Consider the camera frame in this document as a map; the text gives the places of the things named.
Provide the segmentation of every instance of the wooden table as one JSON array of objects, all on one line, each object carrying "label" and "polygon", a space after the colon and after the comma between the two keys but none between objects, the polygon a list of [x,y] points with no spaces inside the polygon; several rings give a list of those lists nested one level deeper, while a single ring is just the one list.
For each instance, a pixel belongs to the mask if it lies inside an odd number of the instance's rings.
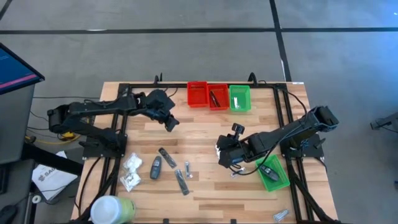
[{"label": "wooden table", "polygon": [[[118,82],[106,82],[101,100],[114,100],[118,86]],[[304,85],[288,83],[287,86],[289,91],[297,95],[309,109]],[[133,92],[149,93],[151,90],[151,88],[142,88],[134,89]],[[174,91],[174,88],[170,88],[167,93],[171,95]],[[284,121],[288,123],[281,93],[280,99]],[[295,222],[289,187],[267,192],[257,173],[232,179],[231,171],[218,165],[215,154],[215,142],[218,136],[232,133],[233,123],[246,127],[243,137],[279,128],[274,94],[271,89],[252,88],[252,109],[247,113],[232,113],[229,110],[210,111],[208,108],[191,109],[187,105],[185,88],[179,88],[172,100],[176,104],[176,107],[172,109],[172,114],[180,121],[180,124],[171,133],[165,130],[164,125],[144,116],[131,117],[127,122],[126,133],[129,137],[126,155],[129,156],[135,152],[143,160],[138,170],[142,181],[131,192],[127,192],[118,182],[116,195],[130,198],[135,202],[137,208],[134,222],[161,223],[163,218],[169,218],[171,223],[229,223],[231,219],[237,219],[238,223],[274,223],[272,216],[283,209],[290,211],[284,222]],[[290,97],[290,104],[294,119],[301,117],[302,106],[292,97]],[[97,116],[95,125],[106,128],[110,127],[111,121],[111,115]],[[159,179],[149,178],[150,167],[155,156],[159,155],[157,151],[160,147],[164,147],[177,162],[176,169],[184,172],[184,162],[190,162],[193,178],[186,180],[190,190],[188,195],[182,195],[174,169],[171,169],[164,160]],[[279,147],[273,154],[278,155],[286,170],[285,160],[280,155]],[[94,160],[85,161],[82,180],[85,179]],[[326,214],[337,218],[325,168],[311,158],[304,159],[303,164],[310,193]],[[243,166],[247,170],[252,170],[254,163]],[[90,204],[98,191],[102,169],[103,159],[97,163],[87,181],[82,211]],[[302,216],[305,219],[307,216],[303,198],[300,193],[298,194]],[[72,218],[77,216],[75,207]]]}]

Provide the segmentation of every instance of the computer monitor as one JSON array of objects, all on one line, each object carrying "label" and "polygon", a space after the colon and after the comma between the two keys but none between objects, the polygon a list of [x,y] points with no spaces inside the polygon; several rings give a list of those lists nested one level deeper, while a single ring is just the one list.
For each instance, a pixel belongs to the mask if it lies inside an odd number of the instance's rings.
[{"label": "computer monitor", "polygon": [[0,95],[44,81],[44,76],[0,43]]}]

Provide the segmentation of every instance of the green bin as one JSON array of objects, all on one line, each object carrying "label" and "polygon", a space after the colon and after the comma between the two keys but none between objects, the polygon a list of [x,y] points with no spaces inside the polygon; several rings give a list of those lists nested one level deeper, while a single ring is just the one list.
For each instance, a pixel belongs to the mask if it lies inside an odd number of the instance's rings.
[{"label": "green bin", "polygon": [[[264,158],[256,160],[256,167],[262,162],[263,159]],[[273,181],[270,178],[268,178],[266,175],[264,175],[260,170],[257,170],[258,173],[260,174],[262,183],[264,184],[264,186],[266,187],[266,189],[269,192],[278,190],[278,189],[281,189],[281,188],[284,188],[284,187],[287,187],[290,185],[289,178],[287,177],[284,168],[280,164],[277,155],[275,155],[275,154],[270,155],[268,157],[268,159],[265,161],[264,165],[266,165],[267,167],[270,167],[272,170],[277,172],[277,174],[279,176],[278,181]]]},{"label": "green bin", "polygon": [[250,110],[250,87],[245,85],[230,85],[229,107],[231,111],[245,112]]}]

